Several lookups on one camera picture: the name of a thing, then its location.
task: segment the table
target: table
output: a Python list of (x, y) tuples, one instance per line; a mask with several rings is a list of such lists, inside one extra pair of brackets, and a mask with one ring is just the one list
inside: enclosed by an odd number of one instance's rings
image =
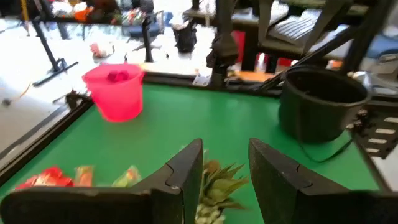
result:
[[(281, 20), (284, 20), (288, 13), (288, 7), (275, 4), (272, 7), (269, 25), (272, 26)], [(186, 16), (193, 18), (198, 24), (205, 24), (206, 11), (204, 8), (199, 10), (189, 9), (183, 13)], [(232, 17), (232, 24), (234, 30), (243, 31), (246, 33), (244, 41), (244, 52), (242, 59), (242, 70), (254, 70), (256, 55), (258, 53), (258, 17), (254, 16), (252, 11), (249, 13), (235, 12)], [(216, 26), (214, 12), (210, 15), (210, 24)]]
[[(144, 110), (126, 123), (105, 121), (91, 104), (82, 103), (56, 124), (54, 128), (71, 123), (66, 130), (55, 133), (56, 139), (1, 186), (1, 198), (29, 177), (54, 165), (69, 176), (74, 175), (77, 166), (94, 165), (95, 185), (99, 186), (111, 185), (130, 165), (147, 177), (196, 138), (203, 139), (207, 158), (218, 159), (224, 166), (234, 162), (245, 164), (239, 175), (249, 175), (248, 142), (249, 138), (258, 138), (349, 189), (378, 189), (354, 144), (330, 162), (317, 164), (306, 158), (297, 142), (279, 128), (279, 102), (275, 99), (145, 84)], [(348, 133), (343, 133), (328, 144), (305, 147), (313, 157), (321, 159), (348, 138)], [(225, 211), (226, 223), (263, 223), (251, 184), (233, 197), (248, 210)]]
[[(327, 32), (322, 39), (320, 39), (310, 48), (308, 53), (310, 54), (318, 50), (320, 47), (333, 40), (340, 32), (343, 32), (347, 28), (348, 26), (343, 24), (339, 25), (337, 29)], [(325, 55), (323, 58), (320, 58), (319, 63), (325, 67), (329, 60), (343, 60), (348, 52), (348, 49), (351, 47), (351, 42), (352, 41), (350, 40), (347, 43), (342, 44), (335, 50)], [(259, 47), (259, 51), (271, 55), (271, 60), (276, 60), (276, 62), (273, 62), (272, 65), (267, 67), (267, 72), (269, 73), (274, 73), (276, 71), (277, 60), (279, 57), (300, 60), (305, 56), (303, 54), (303, 47), (286, 43), (283, 40), (279, 40), (271, 36), (268, 36), (267, 40), (262, 43), (262, 45)]]

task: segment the pineapple leaves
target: pineapple leaves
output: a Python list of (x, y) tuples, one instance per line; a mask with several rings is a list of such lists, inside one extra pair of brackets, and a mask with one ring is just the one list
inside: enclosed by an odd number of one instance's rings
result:
[(242, 169), (243, 165), (233, 168), (234, 164), (225, 168), (220, 167), (216, 160), (204, 164), (202, 185), (200, 189), (200, 202), (208, 206), (220, 208), (244, 209), (244, 207), (230, 199), (230, 195), (244, 184), (249, 182), (248, 177), (234, 179), (234, 175)]
[(247, 177), (243, 179), (218, 179), (214, 181), (212, 188), (208, 192), (208, 196), (217, 201), (223, 202), (228, 199), (229, 195), (244, 184), (248, 183)]
[(227, 199), (224, 202), (219, 203), (217, 206), (222, 208), (246, 209), (239, 202), (235, 202), (232, 199)]

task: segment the chair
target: chair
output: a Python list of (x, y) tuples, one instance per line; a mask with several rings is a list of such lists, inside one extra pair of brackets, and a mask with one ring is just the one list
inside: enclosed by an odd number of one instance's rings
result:
[[(148, 29), (149, 38), (153, 39), (159, 34), (164, 34), (164, 12), (159, 11), (156, 13), (148, 13), (147, 16), (150, 17)], [(122, 26), (122, 33), (129, 36), (129, 40), (127, 42), (129, 42), (131, 39), (144, 38), (141, 25)]]

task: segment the red object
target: red object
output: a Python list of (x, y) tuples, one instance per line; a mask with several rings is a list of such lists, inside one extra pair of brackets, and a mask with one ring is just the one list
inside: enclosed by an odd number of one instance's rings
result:
[(72, 187), (73, 181), (71, 178), (64, 176), (62, 170), (53, 166), (45, 169), (41, 174), (34, 175), (25, 183), (16, 187), (16, 190), (25, 189), (33, 186), (58, 186), (58, 187)]
[[(238, 59), (236, 62), (240, 63), (240, 62), (242, 62), (242, 59), (243, 59), (244, 40), (245, 40), (246, 33), (240, 32), (240, 31), (233, 31), (232, 35), (235, 38), (236, 44), (238, 45), (239, 55), (238, 55)], [(257, 54), (256, 64), (257, 64), (257, 61), (259, 60), (259, 56), (260, 56), (260, 54)], [(291, 60), (291, 59), (279, 58), (278, 65), (283, 65), (283, 66), (289, 67), (290, 64), (292, 63), (292, 61), (293, 60)], [(268, 62), (268, 55), (266, 54), (264, 57), (264, 63), (267, 63), (267, 62)]]
[(88, 7), (82, 11), (75, 12), (75, 19), (80, 22), (85, 22), (88, 14), (93, 10), (92, 7)]
[(83, 81), (105, 120), (124, 122), (142, 111), (142, 79), (138, 65), (103, 64), (85, 75)]

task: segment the snack bag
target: snack bag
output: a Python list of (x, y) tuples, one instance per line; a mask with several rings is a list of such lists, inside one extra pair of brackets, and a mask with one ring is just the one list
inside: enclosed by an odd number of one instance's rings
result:
[(116, 179), (112, 187), (131, 187), (141, 180), (141, 176), (138, 173), (138, 169), (135, 166), (131, 166), (125, 173)]
[(92, 187), (93, 186), (93, 166), (79, 166), (76, 168), (75, 186)]
[(71, 178), (64, 176), (62, 170), (53, 166), (45, 169), (41, 174), (34, 175), (28, 179), (25, 183), (16, 187), (16, 190), (24, 189), (33, 186), (59, 186), (59, 187), (71, 187), (73, 181)]

